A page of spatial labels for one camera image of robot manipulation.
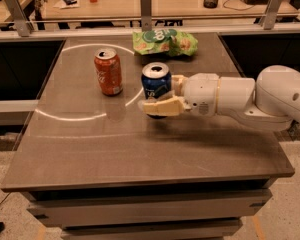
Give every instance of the floor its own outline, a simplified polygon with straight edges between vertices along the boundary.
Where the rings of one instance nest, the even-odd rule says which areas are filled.
[[[13,158],[16,136],[0,136],[0,183]],[[224,240],[300,240],[300,134],[295,141],[281,135],[278,139],[296,174],[272,185],[272,199],[255,216],[242,218],[242,228]],[[0,222],[5,224],[0,240],[60,240],[61,230],[43,226],[27,212],[27,205],[21,194],[0,190]]]

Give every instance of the green chip bag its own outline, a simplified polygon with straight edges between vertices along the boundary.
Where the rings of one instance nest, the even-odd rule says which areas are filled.
[[[191,56],[198,49],[198,40],[193,35],[174,29],[134,32],[132,38],[133,49],[141,55],[165,53],[171,57]]]

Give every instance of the can label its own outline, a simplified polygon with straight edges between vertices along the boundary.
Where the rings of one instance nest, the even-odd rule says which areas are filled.
[[[116,95],[122,91],[120,58],[112,48],[97,50],[94,59],[101,91],[106,95]]]
[[[164,63],[146,65],[142,70],[141,81],[147,99],[157,99],[171,90],[171,74]]]

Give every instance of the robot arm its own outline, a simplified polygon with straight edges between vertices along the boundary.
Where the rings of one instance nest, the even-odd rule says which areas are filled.
[[[150,115],[230,116],[249,127],[281,131],[292,120],[300,123],[300,73],[283,66],[264,69],[257,81],[251,78],[196,74],[189,78],[174,76],[172,98],[145,102],[142,109]]]

